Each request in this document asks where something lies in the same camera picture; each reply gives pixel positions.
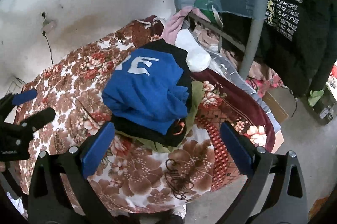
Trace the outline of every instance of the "concrete floor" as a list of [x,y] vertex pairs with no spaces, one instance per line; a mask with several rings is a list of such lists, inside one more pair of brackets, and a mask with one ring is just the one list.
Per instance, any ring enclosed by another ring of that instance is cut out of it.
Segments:
[[[285,154],[289,150],[296,152],[304,176],[309,211],[317,199],[330,194],[336,183],[337,120],[322,125],[304,101],[298,102],[298,109],[294,117],[290,118],[295,101],[289,90],[279,88],[270,93],[289,114],[289,118],[281,125],[284,143],[277,153]],[[231,185],[188,204],[185,223],[216,223],[240,192],[245,180],[243,176]],[[272,178],[268,180],[253,214],[262,208],[271,183]],[[146,217],[142,223],[155,223],[156,220],[156,216]]]

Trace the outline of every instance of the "silver screw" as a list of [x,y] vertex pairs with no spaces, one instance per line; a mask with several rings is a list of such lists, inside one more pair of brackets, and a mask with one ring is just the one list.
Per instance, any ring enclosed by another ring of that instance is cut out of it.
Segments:
[[296,153],[294,151],[289,151],[288,154],[291,158],[296,158]]
[[77,146],[71,146],[69,148],[69,153],[74,154],[77,152],[77,150],[78,150]]
[[39,157],[40,157],[40,158],[43,158],[43,157],[46,156],[46,154],[47,154],[46,151],[42,151],[42,152],[39,154]]
[[264,149],[264,147],[262,146],[257,146],[256,150],[260,153],[260,154],[264,154],[266,152],[266,150]]

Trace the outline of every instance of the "gray bed post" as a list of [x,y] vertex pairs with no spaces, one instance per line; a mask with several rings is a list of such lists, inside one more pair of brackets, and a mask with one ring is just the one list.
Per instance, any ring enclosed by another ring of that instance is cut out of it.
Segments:
[[254,5],[254,18],[250,27],[250,33],[248,37],[247,46],[245,49],[245,55],[241,63],[239,75],[246,79],[253,63],[258,43],[260,41],[263,22],[265,19],[266,8],[268,0],[255,0]]

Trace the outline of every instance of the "bed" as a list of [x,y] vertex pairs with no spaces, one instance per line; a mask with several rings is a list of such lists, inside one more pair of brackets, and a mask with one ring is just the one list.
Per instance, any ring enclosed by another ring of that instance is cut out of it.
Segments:
[[[55,120],[34,133],[30,158],[20,161],[21,187],[28,194],[35,161],[41,151],[64,153],[95,135],[111,112],[103,104],[102,90],[114,68],[133,50],[157,40],[163,25],[152,15],[133,21],[106,37],[65,56],[23,90],[38,96],[18,108],[15,122],[52,107]],[[155,213],[189,203],[236,180],[240,173],[219,136],[228,120],[238,133],[270,152],[275,129],[264,109],[245,91],[211,69],[193,73],[203,82],[204,97],[194,125],[171,153],[159,153],[142,143],[116,134],[96,173],[88,178],[106,208],[114,213]],[[80,205],[67,178],[63,183],[74,209]]]

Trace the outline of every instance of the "blue gripper pad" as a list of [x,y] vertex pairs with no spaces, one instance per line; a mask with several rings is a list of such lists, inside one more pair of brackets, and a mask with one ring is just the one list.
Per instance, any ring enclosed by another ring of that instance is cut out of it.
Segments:
[[[220,127],[220,136],[240,173],[252,177],[254,174],[253,159],[247,151],[247,146],[253,151],[255,149],[254,145],[247,137],[239,135],[227,121],[223,122]],[[243,138],[246,138],[252,146],[246,143],[246,140]]]
[[81,158],[82,176],[85,179],[96,172],[114,137],[115,126],[112,122],[104,123],[95,136],[89,137],[94,138],[94,141]]
[[12,105],[19,106],[25,102],[35,99],[36,97],[37,97],[36,89],[31,89],[31,90],[22,92],[21,94],[14,95],[14,98],[12,100]]

